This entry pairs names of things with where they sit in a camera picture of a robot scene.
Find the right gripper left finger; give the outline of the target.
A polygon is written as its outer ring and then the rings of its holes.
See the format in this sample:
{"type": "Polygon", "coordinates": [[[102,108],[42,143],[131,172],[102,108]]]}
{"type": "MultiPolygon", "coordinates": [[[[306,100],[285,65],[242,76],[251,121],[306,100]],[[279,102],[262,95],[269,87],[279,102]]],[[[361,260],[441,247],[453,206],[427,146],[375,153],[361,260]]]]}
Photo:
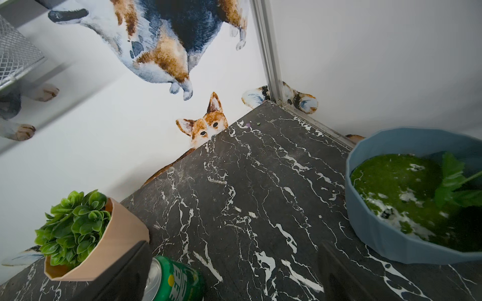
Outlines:
{"type": "Polygon", "coordinates": [[[151,261],[149,243],[140,241],[71,299],[142,300],[151,261]]]}

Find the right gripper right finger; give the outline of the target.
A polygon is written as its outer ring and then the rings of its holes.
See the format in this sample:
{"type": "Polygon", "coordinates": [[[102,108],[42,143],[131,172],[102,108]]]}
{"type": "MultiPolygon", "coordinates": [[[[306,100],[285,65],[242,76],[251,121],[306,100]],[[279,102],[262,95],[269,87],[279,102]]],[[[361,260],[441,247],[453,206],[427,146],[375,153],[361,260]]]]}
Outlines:
{"type": "Polygon", "coordinates": [[[376,300],[348,271],[328,242],[319,246],[318,266],[325,300],[376,300]]]}

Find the green soda can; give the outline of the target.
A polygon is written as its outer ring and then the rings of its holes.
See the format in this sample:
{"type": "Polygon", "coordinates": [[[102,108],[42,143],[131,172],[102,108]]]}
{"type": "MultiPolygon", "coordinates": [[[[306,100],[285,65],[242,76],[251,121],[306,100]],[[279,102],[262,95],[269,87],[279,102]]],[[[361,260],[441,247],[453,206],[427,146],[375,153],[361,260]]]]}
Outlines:
{"type": "Polygon", "coordinates": [[[201,301],[204,295],[200,272],[167,257],[152,259],[142,301],[201,301]]]}

